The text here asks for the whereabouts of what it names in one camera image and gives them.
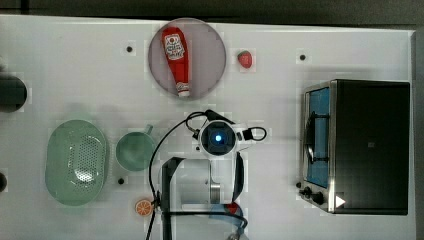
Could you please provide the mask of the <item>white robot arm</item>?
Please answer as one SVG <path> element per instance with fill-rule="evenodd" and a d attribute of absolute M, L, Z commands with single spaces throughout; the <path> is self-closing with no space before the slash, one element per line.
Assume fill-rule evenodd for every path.
<path fill-rule="evenodd" d="M 160 170 L 161 240 L 244 240 L 247 227 L 236 200 L 245 183 L 241 151 L 250 129 L 207 120 L 194 131 L 198 154 L 172 157 Z"/>

